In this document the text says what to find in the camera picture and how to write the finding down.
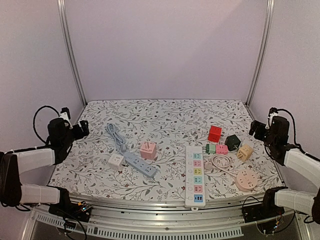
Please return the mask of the beige cube adapter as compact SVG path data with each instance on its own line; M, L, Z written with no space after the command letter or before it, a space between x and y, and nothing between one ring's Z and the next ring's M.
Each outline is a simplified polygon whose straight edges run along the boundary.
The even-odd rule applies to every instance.
M242 147L238 149L236 156L242 162L245 162L251 157L252 153L253 153L253 148L248 144L244 144Z

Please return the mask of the dark green cube socket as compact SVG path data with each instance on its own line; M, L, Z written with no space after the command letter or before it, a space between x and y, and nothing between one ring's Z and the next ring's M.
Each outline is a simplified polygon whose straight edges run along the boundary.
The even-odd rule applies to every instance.
M229 152L233 152L239 149L241 144L240 139L235 135L229 135L226 139L224 144L227 146Z

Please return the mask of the pink plug adapter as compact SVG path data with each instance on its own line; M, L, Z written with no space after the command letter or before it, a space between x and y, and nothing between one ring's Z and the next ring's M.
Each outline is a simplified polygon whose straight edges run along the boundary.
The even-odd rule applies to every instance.
M216 154L223 154L227 155L228 154L228 146L224 144L217 144L215 147L215 153Z

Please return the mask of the red cube socket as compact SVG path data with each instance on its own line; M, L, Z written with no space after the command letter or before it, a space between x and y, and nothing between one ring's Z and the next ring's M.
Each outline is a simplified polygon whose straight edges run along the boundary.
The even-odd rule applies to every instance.
M208 132L207 140L210 142L218 143L222 134L222 128L212 125Z

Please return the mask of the round pink socket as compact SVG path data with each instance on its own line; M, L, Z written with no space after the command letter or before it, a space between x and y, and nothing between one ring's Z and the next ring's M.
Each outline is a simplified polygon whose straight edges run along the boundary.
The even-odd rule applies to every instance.
M257 175L251 170L241 170L235 177L236 186L243 192L252 191L258 184Z

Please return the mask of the white cube adapter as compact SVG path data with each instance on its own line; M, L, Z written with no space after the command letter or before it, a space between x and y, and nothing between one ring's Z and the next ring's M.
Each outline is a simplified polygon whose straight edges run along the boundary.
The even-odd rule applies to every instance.
M112 170L122 171L125 165L124 162L125 158L123 155L114 153L108 159L107 164Z

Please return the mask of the green cube adapter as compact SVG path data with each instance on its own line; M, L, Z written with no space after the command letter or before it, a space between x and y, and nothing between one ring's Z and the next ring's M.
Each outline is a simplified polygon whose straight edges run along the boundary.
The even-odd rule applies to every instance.
M206 154L215 154L216 153L216 145L215 144L206 144L205 146Z

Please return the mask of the blue power strip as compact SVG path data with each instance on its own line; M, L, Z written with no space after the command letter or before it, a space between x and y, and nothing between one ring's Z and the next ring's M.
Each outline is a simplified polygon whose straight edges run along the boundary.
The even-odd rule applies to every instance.
M156 168L146 163L140 157L129 152L125 152L123 156L128 165L138 170L144 176L148 178L153 178L155 176L157 172Z

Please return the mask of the pink cube adapter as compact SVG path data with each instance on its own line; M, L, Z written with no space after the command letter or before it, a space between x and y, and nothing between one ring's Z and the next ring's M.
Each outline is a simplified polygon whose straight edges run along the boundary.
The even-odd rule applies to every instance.
M157 144L155 142L145 141L140 147L140 156L143 159L153 160L157 153Z

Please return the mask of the white long power strip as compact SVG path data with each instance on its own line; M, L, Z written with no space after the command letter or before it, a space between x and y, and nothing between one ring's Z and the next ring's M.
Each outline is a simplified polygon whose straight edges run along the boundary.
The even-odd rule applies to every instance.
M185 198L184 206L197 211L206 206L203 148L196 143L196 136L188 134L185 146Z

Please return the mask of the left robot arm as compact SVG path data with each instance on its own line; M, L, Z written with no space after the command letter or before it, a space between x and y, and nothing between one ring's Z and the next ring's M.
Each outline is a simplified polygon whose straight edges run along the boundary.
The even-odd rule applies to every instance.
M84 200L73 203L69 191L62 187L25 184L21 182L23 173L42 167L61 164L70 154L74 141L87 137L89 123L81 120L71 124L71 115L67 107L57 113L48 125L48 137L43 146L10 150L0 154L0 203L3 207L12 207L27 211L29 205L49 205L49 213L88 222L92 207Z

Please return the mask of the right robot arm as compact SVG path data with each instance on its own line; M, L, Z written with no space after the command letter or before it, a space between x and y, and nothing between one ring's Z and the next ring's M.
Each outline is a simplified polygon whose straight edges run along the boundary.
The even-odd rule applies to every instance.
M289 142L289 130L296 131L292 113L277 107L269 109L266 123L250 125L249 134L280 167L285 185L267 189L256 210L244 208L247 220L274 217L287 208L306 215L306 224L320 223L320 159L305 151L296 136Z

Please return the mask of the floral tablecloth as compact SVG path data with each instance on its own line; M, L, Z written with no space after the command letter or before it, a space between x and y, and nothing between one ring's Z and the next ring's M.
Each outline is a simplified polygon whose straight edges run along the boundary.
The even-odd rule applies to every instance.
M281 186L283 181L264 146L249 135L252 121L239 100L109 100L91 101L81 118L89 123L89 136L76 141L68 158L55 167L49 184L72 194L131 201L183 201L185 199L185 147L208 143L210 127L222 129L220 143L236 135L253 148L246 161L230 153L227 172L211 168L204 172L207 200L243 196L234 175L252 170L257 175L253 192L260 194ZM156 144L149 163L156 168L148 178L127 165L112 170L107 161L116 153L115 142L106 131L112 123L126 139L126 149L139 155L144 142Z

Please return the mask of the aluminium front rail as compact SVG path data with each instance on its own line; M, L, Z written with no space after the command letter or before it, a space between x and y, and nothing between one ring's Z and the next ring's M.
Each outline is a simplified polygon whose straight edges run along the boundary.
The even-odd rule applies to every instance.
M286 209L279 228L269 233L272 218L245 222L242 206L256 204L243 196L214 199L191 210L178 201L135 201L72 194L71 200L92 204L88 222L64 227L61 217L45 205L34 208L24 228L24 240L311 240L303 216Z

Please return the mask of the left aluminium frame post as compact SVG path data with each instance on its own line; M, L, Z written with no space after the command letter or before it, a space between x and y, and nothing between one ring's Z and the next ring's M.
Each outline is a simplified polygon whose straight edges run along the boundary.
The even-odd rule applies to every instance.
M78 66L77 66L77 62L76 62L76 58L75 58L75 54L72 46L71 34L70 34L68 18L67 18L66 2L64 0L57 0L56 2L57 2L59 20L60 20L62 35L64 39L67 57L69 60L71 73L74 79L75 87L78 92L81 104L85 107L88 104L88 102L87 102L85 91L81 82L81 77L80 77L80 73L78 70Z

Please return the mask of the aluminium frame post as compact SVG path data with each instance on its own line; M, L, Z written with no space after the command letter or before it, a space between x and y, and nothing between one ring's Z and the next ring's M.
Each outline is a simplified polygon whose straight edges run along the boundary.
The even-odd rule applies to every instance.
M62 35L64 39L67 57L69 60L71 73L74 79L75 87L78 92L81 104L85 107L88 104L88 102L87 102L85 91L81 82L81 77L80 77L80 73L78 70L78 66L77 66L77 62L76 62L76 58L75 58L75 54L72 46L71 34L70 34L68 18L67 18L66 2L64 0L57 0L56 2L57 2L59 20L60 20Z
M248 95L246 97L245 105L249 108L253 102L253 98L256 92L256 88L258 85L258 81L260 78L261 70L264 63L264 58L268 46L268 40L271 32L272 27L272 20L273 20L273 14L274 14L274 8L275 8L275 0L268 0L267 1L267 7L266 7L266 14L265 14L265 20L263 25L263 31L262 31L262 38L260 42L260 48L258 52L257 61L255 64L253 77L251 80L251 84L249 87Z

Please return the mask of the right aluminium frame post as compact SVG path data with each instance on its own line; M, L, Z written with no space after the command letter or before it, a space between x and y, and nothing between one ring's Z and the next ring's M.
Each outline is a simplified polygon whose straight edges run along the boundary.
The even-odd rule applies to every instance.
M264 58L268 46L268 40L271 32L272 27L272 20L273 20L273 14L274 14L274 8L275 8L275 0L268 0L267 1L267 7L266 7L266 14L265 14L265 20L263 25L263 31L262 31L262 38L260 42L260 48L258 52L257 61L255 64L253 77L251 80L251 84L249 87L248 95L246 97L245 105L249 108L253 102L253 98L256 92L256 88L258 85L258 81L260 78L261 70L264 63Z

